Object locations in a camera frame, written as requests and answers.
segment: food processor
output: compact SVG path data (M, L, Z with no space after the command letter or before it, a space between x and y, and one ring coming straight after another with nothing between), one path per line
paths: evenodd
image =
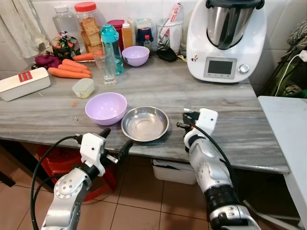
M264 0L199 0L187 39L191 74L203 81L232 83L251 75L267 29Z

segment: gray marble countertop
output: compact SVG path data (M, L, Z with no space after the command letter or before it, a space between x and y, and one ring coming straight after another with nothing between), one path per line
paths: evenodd
M0 138L52 145L75 133L99 133L103 129L85 114L86 103L103 92L118 92L128 101L127 110L142 106L162 109L169 117L168 132L159 140L135 143L131 155L189 161L183 143L184 130L176 127L182 120L183 108L198 111L208 108L219 113L212 134L235 168L264 172L288 173L285 158L262 111L257 97L245 80L238 84L198 81L181 60L166 62L150 58L143 66L127 65L115 86L104 86L95 63L88 64L95 91L87 99L77 98L72 91L75 79L50 76L51 86L10 102L0 101ZM71 104L77 100L78 105ZM118 151L128 139L120 122L112 125L106 148ZM77 148L67 140L63 146Z

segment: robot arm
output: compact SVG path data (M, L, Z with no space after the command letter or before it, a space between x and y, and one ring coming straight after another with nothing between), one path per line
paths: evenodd
M217 116L216 111L209 109L202 108L199 112L185 109L184 123L177 123L186 130L184 143L197 182L206 197L211 227L213 230L260 230L248 209L240 205L222 155L190 122L210 135Z
M105 167L118 163L127 156L133 145L131 140L120 149L118 158L105 149L107 129L99 135L87 133L80 136L82 165L62 176L54 187L54 198L41 230L75 230L81 214L81 204L92 185L92 180L103 176Z

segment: red lid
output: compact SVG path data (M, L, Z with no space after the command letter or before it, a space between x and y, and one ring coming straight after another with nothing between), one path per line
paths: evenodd
M107 22L107 24L110 24L115 28L121 28L123 26L123 23L125 23L125 20L111 20Z
M75 10L77 12L86 12L96 10L96 4L92 1L81 2L75 5Z

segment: knob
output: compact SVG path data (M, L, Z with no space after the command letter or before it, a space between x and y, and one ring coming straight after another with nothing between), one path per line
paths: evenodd
M247 73L249 71L249 66L246 64L240 65L239 72L240 73Z

